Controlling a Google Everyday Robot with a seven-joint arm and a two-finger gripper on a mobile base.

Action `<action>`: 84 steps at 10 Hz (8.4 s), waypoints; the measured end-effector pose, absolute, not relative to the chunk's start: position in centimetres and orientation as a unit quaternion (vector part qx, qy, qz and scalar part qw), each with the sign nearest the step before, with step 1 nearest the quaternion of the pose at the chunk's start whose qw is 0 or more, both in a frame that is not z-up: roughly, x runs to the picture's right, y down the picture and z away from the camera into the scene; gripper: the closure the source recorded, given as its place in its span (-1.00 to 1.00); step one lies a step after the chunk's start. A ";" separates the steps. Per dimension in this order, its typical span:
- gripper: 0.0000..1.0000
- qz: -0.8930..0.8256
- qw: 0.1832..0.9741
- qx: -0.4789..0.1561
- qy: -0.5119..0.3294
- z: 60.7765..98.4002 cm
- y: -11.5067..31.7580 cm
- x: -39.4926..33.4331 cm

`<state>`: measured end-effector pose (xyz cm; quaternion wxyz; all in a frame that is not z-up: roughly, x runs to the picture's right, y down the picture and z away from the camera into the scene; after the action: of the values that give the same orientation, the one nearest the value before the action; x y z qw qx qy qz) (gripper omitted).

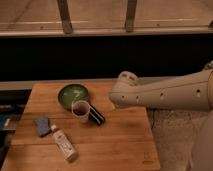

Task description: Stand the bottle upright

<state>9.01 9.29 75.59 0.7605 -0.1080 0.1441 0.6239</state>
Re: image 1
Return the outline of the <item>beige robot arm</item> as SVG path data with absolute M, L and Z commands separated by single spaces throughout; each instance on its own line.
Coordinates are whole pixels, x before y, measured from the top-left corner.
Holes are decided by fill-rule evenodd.
M 128 71 L 109 93 L 115 106 L 210 111 L 196 137 L 186 171 L 213 171 L 213 68 L 158 82 L 140 84 Z

